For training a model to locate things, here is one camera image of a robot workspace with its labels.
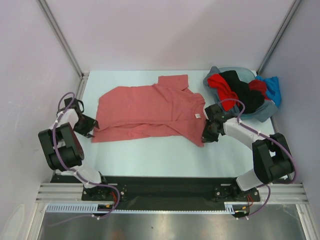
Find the pink t shirt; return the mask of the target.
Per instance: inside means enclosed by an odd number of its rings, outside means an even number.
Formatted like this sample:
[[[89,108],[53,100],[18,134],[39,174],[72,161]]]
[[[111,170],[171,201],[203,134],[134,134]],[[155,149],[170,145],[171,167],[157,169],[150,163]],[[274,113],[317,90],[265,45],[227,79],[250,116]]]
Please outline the pink t shirt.
[[[98,100],[94,143],[182,136],[203,147],[205,100],[188,75],[159,76],[144,86],[118,86]]]

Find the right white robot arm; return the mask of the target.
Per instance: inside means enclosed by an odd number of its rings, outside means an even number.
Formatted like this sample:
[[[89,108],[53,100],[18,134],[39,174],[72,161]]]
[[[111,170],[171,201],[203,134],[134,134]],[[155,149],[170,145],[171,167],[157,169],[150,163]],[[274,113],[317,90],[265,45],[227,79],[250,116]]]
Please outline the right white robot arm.
[[[217,142],[219,136],[229,136],[252,150],[253,169],[238,176],[230,188],[231,196],[242,201],[249,190],[295,172],[293,157],[286,138],[280,133],[266,135],[244,124],[231,113],[224,113],[218,104],[205,109],[207,120],[202,133],[205,143]]]

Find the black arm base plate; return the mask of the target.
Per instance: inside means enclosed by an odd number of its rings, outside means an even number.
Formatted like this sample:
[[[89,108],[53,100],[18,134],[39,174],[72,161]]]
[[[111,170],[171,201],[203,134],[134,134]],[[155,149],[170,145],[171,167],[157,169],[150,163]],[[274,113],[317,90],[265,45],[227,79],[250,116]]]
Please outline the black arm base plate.
[[[235,179],[188,178],[188,177],[125,177],[103,176],[109,187],[87,189],[78,179],[70,175],[55,175],[52,183],[82,184],[84,202],[110,202],[128,208],[166,210],[208,210],[218,203],[258,203],[262,198],[257,188],[240,191],[234,185]]]

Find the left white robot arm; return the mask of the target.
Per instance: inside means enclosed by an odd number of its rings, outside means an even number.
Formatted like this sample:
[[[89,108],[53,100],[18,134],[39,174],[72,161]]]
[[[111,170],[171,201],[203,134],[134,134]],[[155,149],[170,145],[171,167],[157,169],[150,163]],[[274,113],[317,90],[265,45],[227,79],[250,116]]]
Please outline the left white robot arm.
[[[69,97],[64,100],[64,107],[58,109],[55,122],[40,131],[38,139],[52,170],[74,175],[86,189],[93,188],[98,199],[105,200],[110,196],[111,188],[105,184],[99,171],[83,164],[85,153],[76,136],[80,134],[91,139],[95,128],[100,128],[99,122],[84,114],[83,102]]]

